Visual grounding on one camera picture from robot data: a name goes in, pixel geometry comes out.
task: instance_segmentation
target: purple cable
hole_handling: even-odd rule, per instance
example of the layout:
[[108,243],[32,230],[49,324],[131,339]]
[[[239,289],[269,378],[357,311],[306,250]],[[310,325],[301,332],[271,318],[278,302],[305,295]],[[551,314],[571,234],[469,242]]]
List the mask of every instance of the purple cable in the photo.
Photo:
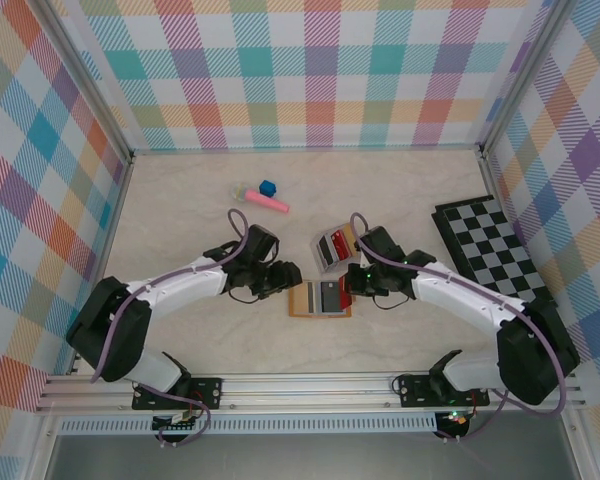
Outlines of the purple cable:
[[[418,267],[416,265],[409,265],[409,264],[394,262],[392,260],[389,260],[388,258],[384,258],[383,256],[378,255],[376,252],[371,250],[367,245],[365,245],[364,242],[360,241],[360,236],[358,235],[358,232],[356,231],[356,228],[355,228],[355,219],[356,218],[359,218],[360,220],[362,220],[362,223],[364,224],[365,232],[369,230],[369,224],[367,223],[367,220],[358,212],[354,212],[351,215],[351,218],[349,219],[349,223],[351,224],[351,230],[353,231],[353,236],[355,237],[356,242],[358,242],[358,245],[360,246],[360,248],[362,250],[364,250],[364,252],[366,254],[368,254],[370,257],[373,257],[376,260],[378,260],[379,262],[382,262],[382,263],[392,266],[392,267],[404,268],[406,270],[415,270],[417,272],[428,273],[429,275],[433,275],[435,277],[439,277],[439,278],[447,281],[447,276],[436,270],[432,270],[430,268],[425,268],[425,267]],[[466,282],[460,278],[450,277],[448,280],[452,281],[453,283],[456,283],[457,285],[460,285],[463,288],[466,288],[467,290],[469,290],[473,293],[477,293],[478,295],[481,295],[483,298],[485,298],[486,300],[489,300],[490,302],[493,302],[496,304],[501,303],[500,299],[498,299],[497,296],[487,293],[487,292],[481,290],[480,288],[478,288],[477,286],[475,286],[469,282]],[[560,361],[558,360],[556,353],[553,351],[553,348],[551,348],[551,344],[549,344],[549,341],[547,340],[547,338],[540,331],[540,329],[531,321],[531,319],[529,317],[527,317],[526,315],[524,315],[523,313],[519,312],[518,310],[513,308],[511,305],[508,305],[506,303],[503,304],[501,308],[504,308],[506,311],[514,314],[516,317],[518,317],[520,320],[522,320],[522,322],[527,327],[529,327],[529,329],[534,333],[534,335],[538,338],[538,340],[540,341],[540,343],[542,344],[544,349],[547,351],[547,355],[549,356],[549,359],[551,360],[553,368],[556,371],[556,376],[558,377],[560,400],[558,401],[558,406],[555,409],[553,409],[552,411],[547,412],[547,413],[542,413],[542,412],[538,412],[536,410],[533,410],[532,408],[527,407],[526,405],[524,405],[521,402],[518,402],[516,400],[510,400],[508,398],[508,392],[505,392],[505,394],[501,394],[500,392],[497,392],[494,390],[494,393],[498,397],[502,398],[502,402],[500,403],[500,406],[496,410],[496,413],[494,414],[494,416],[491,417],[491,419],[493,419],[498,413],[500,413],[502,411],[502,408],[504,408],[504,404],[506,402],[510,402],[511,404],[521,408],[525,412],[530,413],[535,416],[538,416],[538,417],[556,417],[556,416],[560,415],[560,413],[562,413],[562,410],[564,409],[564,407],[567,403],[567,385],[565,383],[564,374],[562,372],[562,367],[560,366]],[[473,432],[473,433],[477,434],[479,431],[482,431],[483,429],[484,429],[484,426],[480,430]]]
[[[244,224],[244,233],[240,233],[240,230],[238,230],[236,223],[233,221],[233,218],[231,217],[231,214],[233,214],[233,213],[237,214],[242,219],[242,223]],[[90,383],[95,383],[95,381],[98,380],[98,378],[100,378],[100,375],[102,374],[104,365],[107,362],[107,357],[109,356],[109,349],[111,348],[111,342],[113,341],[113,336],[116,332],[116,328],[118,328],[118,323],[120,322],[120,319],[122,318],[122,314],[127,309],[127,307],[131,304],[131,302],[133,302],[140,294],[142,294],[148,290],[147,287],[157,287],[160,283],[164,282],[165,280],[169,280],[170,278],[177,277],[177,276],[185,274],[185,273],[203,272],[205,270],[211,270],[213,268],[220,267],[220,266],[224,265],[225,263],[230,262],[231,260],[236,258],[238,255],[240,255],[240,252],[242,252],[245,245],[247,244],[247,237],[249,235],[249,222],[247,222],[247,217],[244,216],[244,213],[242,213],[237,208],[230,208],[229,211],[227,212],[227,216],[229,217],[229,223],[231,224],[231,227],[238,234],[238,236],[241,237],[238,248],[233,253],[228,255],[226,258],[223,258],[219,262],[214,262],[209,265],[202,265],[200,267],[195,267],[195,268],[185,267],[185,268],[181,268],[179,270],[174,270],[173,272],[165,273],[164,275],[154,278],[147,285],[143,285],[142,287],[140,287],[136,291],[134,291],[131,295],[129,295],[124,300],[124,302],[122,302],[122,305],[120,305],[118,310],[116,310],[116,313],[113,316],[113,320],[111,321],[111,325],[109,325],[109,331],[107,332],[107,337],[105,338],[104,345],[102,346],[102,353],[100,354],[100,360],[98,360],[98,366],[96,367],[96,371],[93,373],[93,376],[91,377]]]
[[196,432],[193,435],[189,435],[187,438],[185,438],[184,440],[182,440],[178,443],[167,442],[162,437],[162,432],[164,431],[164,429],[166,427],[162,427],[161,429],[159,429],[158,430],[158,438],[160,439],[160,442],[162,443],[163,446],[170,445],[171,447],[176,448],[179,446],[186,445],[187,443],[191,443],[194,440],[197,440],[198,438],[200,438],[202,436],[202,434],[207,430],[207,428],[209,428],[209,426],[211,425],[211,410],[209,410],[209,407],[207,407],[204,403],[198,402],[191,398],[178,397],[177,395],[171,395],[169,393],[164,393],[164,392],[161,392],[160,390],[156,390],[155,388],[149,387],[147,385],[140,385],[140,386],[142,388],[144,388],[145,390],[147,390],[148,392],[153,393],[154,395],[159,395],[160,397],[164,397],[169,400],[175,400],[177,402],[186,402],[190,405],[193,405],[194,407],[198,407],[198,408],[202,409],[204,411],[204,413],[207,415],[207,419],[205,420],[204,425],[202,426],[202,428],[200,429],[199,432]]

